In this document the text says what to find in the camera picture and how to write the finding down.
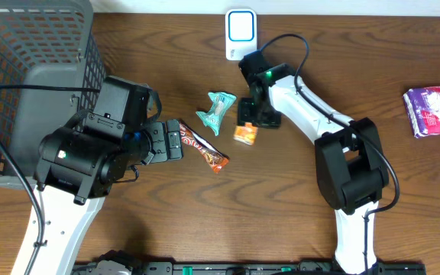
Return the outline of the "red orange snack bar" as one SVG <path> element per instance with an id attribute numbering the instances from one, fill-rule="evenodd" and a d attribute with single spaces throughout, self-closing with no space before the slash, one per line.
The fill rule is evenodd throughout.
<path id="1" fill-rule="evenodd" d="M 181 141 L 188 146 L 194 147 L 203 156 L 206 163 L 212 168 L 214 173 L 218 173 L 225 167 L 229 159 L 217 151 L 208 141 L 200 137 L 196 132 L 180 121 Z"/>

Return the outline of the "teal candy packet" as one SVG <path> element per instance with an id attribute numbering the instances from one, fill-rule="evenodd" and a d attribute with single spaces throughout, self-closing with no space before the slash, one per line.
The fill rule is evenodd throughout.
<path id="1" fill-rule="evenodd" d="M 202 123 L 218 136 L 225 113 L 235 103 L 237 97 L 226 92 L 209 92 L 208 96 L 212 101 L 212 107 L 208 112 L 196 112 L 196 114 Z"/>

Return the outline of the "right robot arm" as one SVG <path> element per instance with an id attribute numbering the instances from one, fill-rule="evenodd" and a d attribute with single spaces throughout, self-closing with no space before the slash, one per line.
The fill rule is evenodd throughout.
<path id="1" fill-rule="evenodd" d="M 389 182 L 376 125 L 337 112 L 294 68 L 270 65 L 259 50 L 238 66 L 250 89 L 239 103 L 238 124 L 276 129 L 286 116 L 313 143 L 319 191 L 335 211 L 335 262 L 345 273 L 369 271 L 377 262 L 374 212 Z"/>

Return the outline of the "purple snack packet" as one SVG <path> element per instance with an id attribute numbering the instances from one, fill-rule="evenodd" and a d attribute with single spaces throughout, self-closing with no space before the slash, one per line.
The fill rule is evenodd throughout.
<path id="1" fill-rule="evenodd" d="M 403 101 L 415 138 L 440 135 L 440 86 L 409 89 Z"/>

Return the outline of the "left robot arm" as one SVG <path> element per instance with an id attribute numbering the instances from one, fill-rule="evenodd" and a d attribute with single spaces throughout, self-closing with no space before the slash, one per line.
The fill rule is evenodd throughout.
<path id="1" fill-rule="evenodd" d="M 33 206 L 13 274 L 69 274 L 80 246 L 116 183 L 140 165 L 183 156 L 180 123 L 154 122 L 111 142 L 60 128 L 40 144 Z"/>

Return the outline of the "small orange white box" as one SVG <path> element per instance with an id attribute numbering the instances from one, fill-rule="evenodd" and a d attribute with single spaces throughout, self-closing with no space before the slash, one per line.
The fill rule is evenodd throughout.
<path id="1" fill-rule="evenodd" d="M 250 122 L 246 122 L 243 126 L 237 125 L 233 138 L 236 141 L 247 145 L 253 145 L 257 137 L 258 128 L 253 126 Z"/>

